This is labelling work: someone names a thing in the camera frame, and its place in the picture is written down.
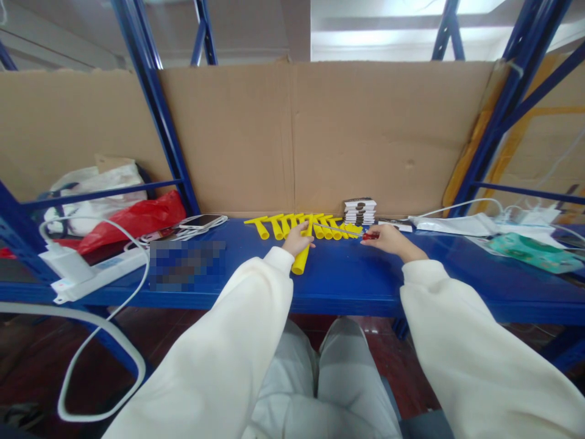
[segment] screwdriver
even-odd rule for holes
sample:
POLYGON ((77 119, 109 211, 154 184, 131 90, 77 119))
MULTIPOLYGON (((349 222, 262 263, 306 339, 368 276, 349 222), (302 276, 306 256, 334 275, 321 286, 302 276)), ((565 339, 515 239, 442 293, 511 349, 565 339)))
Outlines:
POLYGON ((378 239, 378 238, 380 238, 380 235, 371 235, 371 234, 369 234, 367 232, 362 233, 362 234, 357 234, 355 232, 349 232, 348 230, 341 230, 341 229, 337 229, 335 227, 324 226, 323 224, 320 224, 319 227, 324 227, 326 229, 331 229, 331 230, 338 230, 340 232, 347 233, 348 235, 359 236, 364 241, 367 241, 368 239, 378 239))

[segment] person's left hand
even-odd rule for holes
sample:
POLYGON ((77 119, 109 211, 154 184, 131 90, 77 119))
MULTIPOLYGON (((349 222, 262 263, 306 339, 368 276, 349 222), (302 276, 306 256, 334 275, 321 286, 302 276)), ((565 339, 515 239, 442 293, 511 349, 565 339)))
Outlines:
POLYGON ((294 257, 297 257, 297 254, 301 253, 308 245, 310 245, 311 248, 315 248, 315 244, 313 244, 313 240, 315 239, 314 236, 304 237, 300 235, 300 233, 303 230, 306 230, 308 226, 309 222, 305 221, 291 230, 285 243, 282 244, 282 249, 288 251, 294 257))

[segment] red floor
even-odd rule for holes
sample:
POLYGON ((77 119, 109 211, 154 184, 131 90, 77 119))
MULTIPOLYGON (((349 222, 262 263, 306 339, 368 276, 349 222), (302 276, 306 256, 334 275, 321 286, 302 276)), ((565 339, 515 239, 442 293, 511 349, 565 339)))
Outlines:
MULTIPOLYGON (((172 344, 204 311, 128 308, 119 323, 138 350, 156 367, 172 344)), ((291 315, 318 349, 335 316, 291 315)), ((403 418, 438 409, 439 403, 426 380, 412 342, 398 341, 392 319, 355 317, 366 337, 380 374, 386 376, 403 418)), ((534 349, 549 340, 532 325, 513 325, 511 331, 534 349)), ((561 327, 546 326, 551 334, 561 327)), ((77 437, 83 426, 64 423, 56 414, 57 398, 69 360, 87 336, 86 330, 67 320, 50 318, 35 326, 36 342, 0 387, 0 405, 38 402, 46 418, 31 432, 43 438, 77 437)), ((99 343, 92 341, 82 354, 71 380, 67 407, 70 412, 95 413, 117 391, 132 383, 130 374, 99 343)))

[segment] white pants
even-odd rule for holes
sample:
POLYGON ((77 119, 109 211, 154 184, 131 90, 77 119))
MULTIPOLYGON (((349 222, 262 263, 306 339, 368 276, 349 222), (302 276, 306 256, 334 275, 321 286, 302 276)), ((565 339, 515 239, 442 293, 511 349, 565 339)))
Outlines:
POLYGON ((244 438, 400 438, 360 326, 339 318, 317 355, 287 321, 244 438))

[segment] white hoodie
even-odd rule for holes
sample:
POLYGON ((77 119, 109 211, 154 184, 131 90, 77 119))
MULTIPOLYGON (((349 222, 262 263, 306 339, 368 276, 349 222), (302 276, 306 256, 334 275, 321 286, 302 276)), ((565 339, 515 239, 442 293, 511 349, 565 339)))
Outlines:
MULTIPOLYGON (((293 261, 274 247, 244 262, 104 438, 241 438, 288 316, 293 261)), ((434 260, 403 272, 416 352, 455 437, 585 437, 585 398, 498 325, 473 288, 434 260)))

